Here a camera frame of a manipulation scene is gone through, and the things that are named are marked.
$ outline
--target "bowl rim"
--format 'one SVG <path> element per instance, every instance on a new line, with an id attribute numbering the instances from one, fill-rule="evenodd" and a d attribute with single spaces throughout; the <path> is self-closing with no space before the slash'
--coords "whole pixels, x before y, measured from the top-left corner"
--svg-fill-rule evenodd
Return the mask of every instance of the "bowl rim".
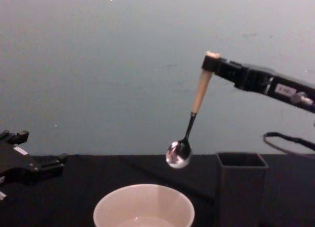
<path id="1" fill-rule="evenodd" d="M 193 207 L 193 204 L 192 202 L 190 201 L 190 199 L 188 197 L 186 197 L 183 193 L 181 193 L 180 191 L 176 190 L 176 189 L 173 189 L 173 188 L 170 188 L 168 186 L 164 186 L 164 185 L 159 185 L 159 184 L 133 184 L 133 185 L 128 185 L 128 186 L 124 186 L 124 187 L 121 187 L 119 189 L 116 189 L 110 193 L 108 193 L 107 195 L 105 195 L 98 203 L 97 205 L 95 206 L 94 208 L 94 212 L 93 212 L 93 221 L 94 221 L 94 225 L 96 227 L 100 227 L 100 223 L 96 220 L 96 212 L 97 210 L 99 209 L 100 205 L 104 202 L 104 200 L 106 198 L 108 198 L 109 196 L 112 196 L 118 192 L 121 192 L 122 190 L 126 190 L 126 189 L 132 189 L 132 188 L 135 188 L 135 187 L 142 187 L 142 186 L 146 186 L 146 187 L 162 187 L 164 189 L 169 189 L 171 190 L 172 192 L 175 192 L 177 194 L 179 194 L 188 204 L 189 208 L 190 208 L 190 212 L 191 212 L 191 215 L 190 215 L 190 218 L 189 218 L 189 221 L 188 221 L 188 224 L 187 224 L 187 227 L 190 227 L 194 221 L 194 218 L 195 218 L 195 209 Z"/>

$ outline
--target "cable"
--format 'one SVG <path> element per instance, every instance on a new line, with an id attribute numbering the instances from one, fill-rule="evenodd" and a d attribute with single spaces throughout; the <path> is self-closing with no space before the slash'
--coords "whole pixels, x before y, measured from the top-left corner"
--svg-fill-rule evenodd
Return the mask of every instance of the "cable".
<path id="1" fill-rule="evenodd" d="M 294 142 L 294 143 L 297 143 L 297 144 L 301 144 L 301 145 L 303 145 L 303 146 L 305 146 L 305 147 L 315 151 L 315 144 L 312 143 L 312 142 L 306 141 L 306 140 L 301 139 L 299 137 L 290 137 L 290 136 L 284 135 L 284 134 L 279 133 L 279 132 L 268 132 L 268 133 L 263 135 L 263 141 L 267 145 L 271 146 L 272 148 L 274 148 L 276 150 L 282 151 L 282 152 L 287 153 L 287 154 L 299 156 L 299 157 L 302 157 L 302 158 L 315 160 L 315 157 L 313 157 L 313 156 L 301 154 L 301 153 L 298 153 L 298 152 L 289 151 L 289 150 L 287 150 L 285 148 L 279 147 L 279 146 L 271 143 L 270 141 L 268 141 L 268 139 L 267 139 L 268 137 L 280 137 L 280 138 L 282 138 L 284 140 L 287 140 L 287 141 L 290 141 L 290 142 Z"/>

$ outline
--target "black tablecloth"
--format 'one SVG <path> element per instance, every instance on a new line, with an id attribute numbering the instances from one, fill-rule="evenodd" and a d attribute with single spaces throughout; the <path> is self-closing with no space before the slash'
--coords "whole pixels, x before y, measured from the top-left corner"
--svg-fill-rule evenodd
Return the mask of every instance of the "black tablecloth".
<path id="1" fill-rule="evenodd" d="M 262 227 L 315 227 L 315 162 L 264 155 L 266 175 Z M 166 185 L 183 192 L 195 208 L 194 227 L 213 221 L 215 156 L 195 155 L 175 170 L 165 156 L 69 156 L 61 177 L 34 186 L 7 184 L 0 190 L 0 227 L 93 227 L 98 201 L 131 184 Z"/>

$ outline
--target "white bowl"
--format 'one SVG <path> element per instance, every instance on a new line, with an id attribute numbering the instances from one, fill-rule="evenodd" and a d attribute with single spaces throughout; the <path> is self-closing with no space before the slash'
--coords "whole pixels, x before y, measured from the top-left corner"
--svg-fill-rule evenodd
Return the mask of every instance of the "white bowl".
<path id="1" fill-rule="evenodd" d="M 195 211 L 182 193 L 155 184 L 117 189 L 96 205 L 96 227 L 191 227 Z"/>

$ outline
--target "metal spoon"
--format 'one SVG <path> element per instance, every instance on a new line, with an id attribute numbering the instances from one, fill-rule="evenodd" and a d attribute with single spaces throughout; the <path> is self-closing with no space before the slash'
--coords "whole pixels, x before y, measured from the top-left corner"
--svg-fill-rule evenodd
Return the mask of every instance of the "metal spoon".
<path id="1" fill-rule="evenodd" d="M 212 57 L 215 59 L 218 59 L 220 57 L 219 54 L 212 53 L 212 52 L 206 52 L 207 57 Z M 182 140 L 173 142 L 166 151 L 166 162 L 172 167 L 172 168 L 184 168 L 186 165 L 189 164 L 190 158 L 192 156 L 192 150 L 188 141 L 188 137 L 193 125 L 193 122 L 196 118 L 196 115 L 200 109 L 200 106 L 202 104 L 203 98 L 206 94 L 209 81 L 212 77 L 213 72 L 207 71 L 202 69 L 198 87 L 195 93 L 195 98 L 190 114 L 190 120 L 187 127 L 186 135 Z"/>

